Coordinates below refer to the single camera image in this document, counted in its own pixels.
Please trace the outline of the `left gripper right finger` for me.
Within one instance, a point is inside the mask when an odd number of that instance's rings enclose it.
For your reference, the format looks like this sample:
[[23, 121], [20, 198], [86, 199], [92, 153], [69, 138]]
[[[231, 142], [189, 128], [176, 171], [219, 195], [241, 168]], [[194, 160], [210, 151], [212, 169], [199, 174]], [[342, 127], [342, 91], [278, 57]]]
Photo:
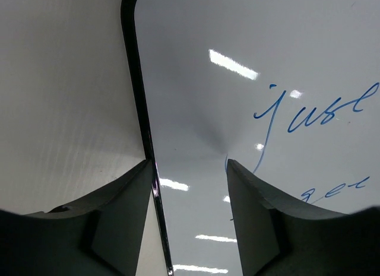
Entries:
[[244, 275], [353, 275], [342, 213], [305, 203], [236, 160], [227, 182]]

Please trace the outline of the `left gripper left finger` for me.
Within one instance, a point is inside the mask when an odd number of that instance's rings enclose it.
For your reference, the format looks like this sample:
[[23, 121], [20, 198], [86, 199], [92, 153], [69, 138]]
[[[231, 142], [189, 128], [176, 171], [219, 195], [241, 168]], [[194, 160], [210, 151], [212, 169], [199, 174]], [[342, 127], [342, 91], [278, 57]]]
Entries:
[[27, 241], [37, 275], [135, 275], [152, 164], [32, 219]]

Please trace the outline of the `small black-framed whiteboard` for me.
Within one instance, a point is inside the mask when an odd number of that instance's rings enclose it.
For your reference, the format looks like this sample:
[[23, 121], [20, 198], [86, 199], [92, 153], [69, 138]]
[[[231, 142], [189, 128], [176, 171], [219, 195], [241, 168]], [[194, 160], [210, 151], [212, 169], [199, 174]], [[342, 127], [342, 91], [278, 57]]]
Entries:
[[170, 275], [244, 275], [227, 162], [342, 213], [379, 274], [379, 0], [122, 0]]

